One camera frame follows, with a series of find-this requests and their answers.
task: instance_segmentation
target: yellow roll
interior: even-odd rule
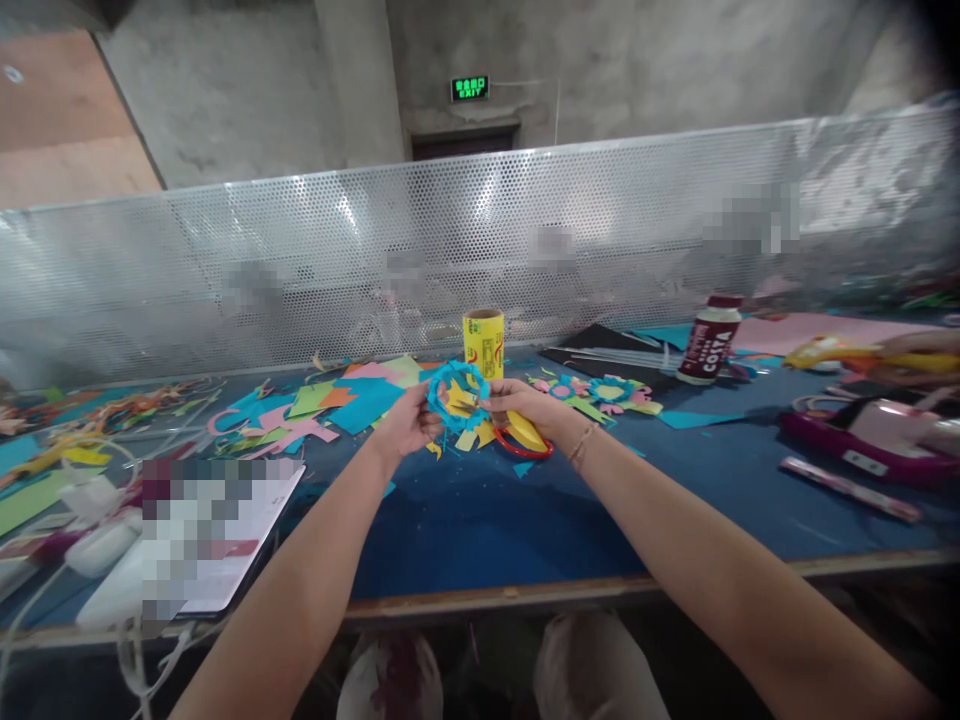
[[[503,378],[503,313],[473,310],[463,316],[463,357],[485,380]]]

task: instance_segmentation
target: bottle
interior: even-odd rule
[[[740,326],[742,297],[711,295],[690,331],[687,352],[677,377],[691,385],[709,385],[717,379],[720,367],[730,351],[730,343]]]

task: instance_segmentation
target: bottle label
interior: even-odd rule
[[[739,325],[739,322],[694,321],[690,340],[687,341],[687,352],[680,363],[680,372],[704,379],[716,377]]]

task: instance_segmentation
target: bracelet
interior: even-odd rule
[[[583,435],[580,436],[580,442],[577,443],[577,446],[573,449],[573,452],[570,453],[570,456],[567,458],[570,461],[570,464],[573,465],[573,469],[577,472],[580,472],[580,463],[583,462],[583,451],[586,447],[587,440],[590,439],[590,435],[597,428],[597,423],[591,422],[590,426],[583,431]]]

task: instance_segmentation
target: exit sign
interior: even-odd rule
[[[486,100],[488,97],[490,97],[490,77],[487,75],[456,78],[450,81],[450,102]]]

